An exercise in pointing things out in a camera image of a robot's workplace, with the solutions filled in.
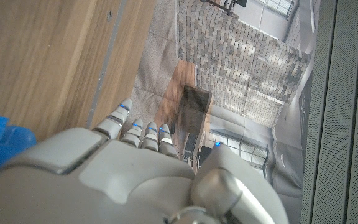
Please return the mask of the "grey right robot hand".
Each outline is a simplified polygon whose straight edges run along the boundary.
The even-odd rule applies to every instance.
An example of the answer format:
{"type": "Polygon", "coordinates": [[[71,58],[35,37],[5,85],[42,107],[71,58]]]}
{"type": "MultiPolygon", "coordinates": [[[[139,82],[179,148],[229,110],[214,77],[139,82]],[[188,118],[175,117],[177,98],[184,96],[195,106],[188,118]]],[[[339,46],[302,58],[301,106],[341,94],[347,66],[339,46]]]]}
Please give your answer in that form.
{"type": "Polygon", "coordinates": [[[125,99],[93,129],[70,128],[16,149],[0,143],[0,223],[287,223],[273,187],[216,142],[194,171],[166,124],[123,133],[125,99]]]}

